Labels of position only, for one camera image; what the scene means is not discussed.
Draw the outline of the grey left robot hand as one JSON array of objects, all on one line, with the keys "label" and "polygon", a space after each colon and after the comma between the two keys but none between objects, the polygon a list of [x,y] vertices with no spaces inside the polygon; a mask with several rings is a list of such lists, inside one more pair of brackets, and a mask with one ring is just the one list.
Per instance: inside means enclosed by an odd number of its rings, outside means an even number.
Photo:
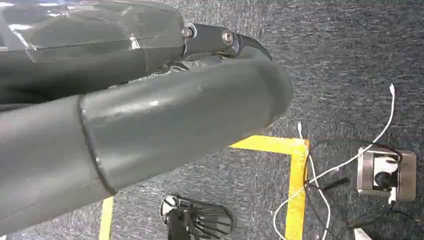
[{"label": "grey left robot hand", "polygon": [[0,3],[0,233],[268,127],[293,83],[255,39],[145,0]]}]

